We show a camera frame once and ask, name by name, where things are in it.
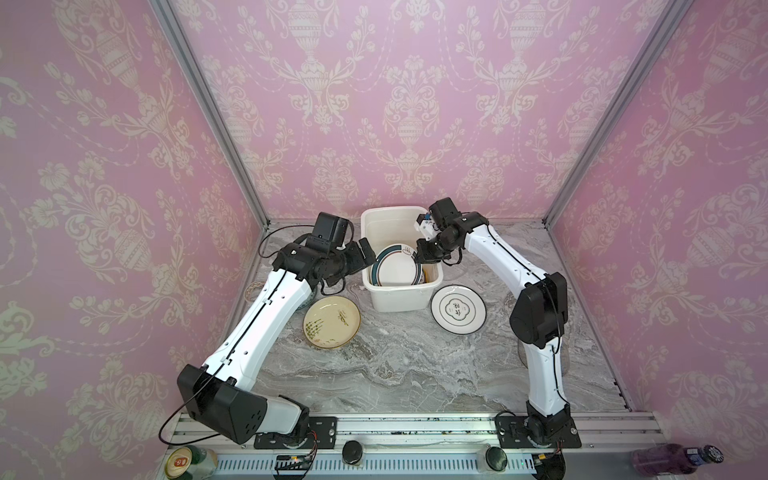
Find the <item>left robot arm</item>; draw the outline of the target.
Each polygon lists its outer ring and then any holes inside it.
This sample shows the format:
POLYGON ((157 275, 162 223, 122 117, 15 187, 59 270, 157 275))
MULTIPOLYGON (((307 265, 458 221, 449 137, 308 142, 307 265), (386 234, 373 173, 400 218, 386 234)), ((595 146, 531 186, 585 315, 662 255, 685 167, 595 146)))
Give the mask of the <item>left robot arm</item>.
POLYGON ((272 435, 300 444, 309 410, 284 396, 261 396, 255 381, 280 333, 319 286, 344 284, 375 261, 370 243, 348 235, 349 220, 321 212, 308 234, 276 251, 264 286, 244 317, 200 366, 177 377, 181 410, 213 435, 245 444, 272 435))

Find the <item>white plate black pattern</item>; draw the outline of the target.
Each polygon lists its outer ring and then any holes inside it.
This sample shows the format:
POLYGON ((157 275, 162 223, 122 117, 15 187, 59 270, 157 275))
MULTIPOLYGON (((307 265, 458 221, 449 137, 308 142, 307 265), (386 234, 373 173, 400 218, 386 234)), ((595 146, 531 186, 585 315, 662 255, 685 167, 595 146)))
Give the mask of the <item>white plate black pattern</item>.
POLYGON ((430 300, 430 313, 444 330, 456 335, 479 331, 487 320, 487 307, 481 296, 462 285, 446 285, 430 300))

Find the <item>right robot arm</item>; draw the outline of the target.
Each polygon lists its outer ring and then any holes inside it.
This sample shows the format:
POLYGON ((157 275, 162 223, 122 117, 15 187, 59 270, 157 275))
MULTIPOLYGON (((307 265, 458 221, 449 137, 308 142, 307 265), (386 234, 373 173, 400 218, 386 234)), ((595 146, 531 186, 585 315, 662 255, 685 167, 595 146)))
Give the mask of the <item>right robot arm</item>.
POLYGON ((568 286, 559 272, 548 273, 508 244, 478 212, 461 212, 446 197, 417 217, 414 258, 445 263, 453 252, 479 258, 515 298, 510 327, 523 344, 529 375, 525 429, 531 442, 548 447, 572 419, 562 379, 562 336, 568 322, 568 286))

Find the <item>cream plate bamboo pattern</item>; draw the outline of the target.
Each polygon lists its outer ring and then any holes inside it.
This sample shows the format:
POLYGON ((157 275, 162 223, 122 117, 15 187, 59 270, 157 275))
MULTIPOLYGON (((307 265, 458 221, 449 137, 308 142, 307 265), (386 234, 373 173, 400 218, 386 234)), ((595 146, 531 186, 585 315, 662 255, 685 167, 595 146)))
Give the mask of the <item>cream plate bamboo pattern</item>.
POLYGON ((358 306, 341 296, 315 302, 303 319, 306 339, 315 347, 335 349, 349 343, 358 333, 362 316, 358 306))

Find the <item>small green rim plate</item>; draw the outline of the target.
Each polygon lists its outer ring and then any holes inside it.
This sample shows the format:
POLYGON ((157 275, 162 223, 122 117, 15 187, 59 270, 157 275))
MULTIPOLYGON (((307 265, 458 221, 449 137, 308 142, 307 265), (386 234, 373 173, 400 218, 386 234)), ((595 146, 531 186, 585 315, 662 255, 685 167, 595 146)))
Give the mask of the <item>small green rim plate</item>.
POLYGON ((391 244, 381 250, 371 267, 374 286, 399 287, 423 284, 423 267, 415 260, 416 250, 407 244, 391 244))

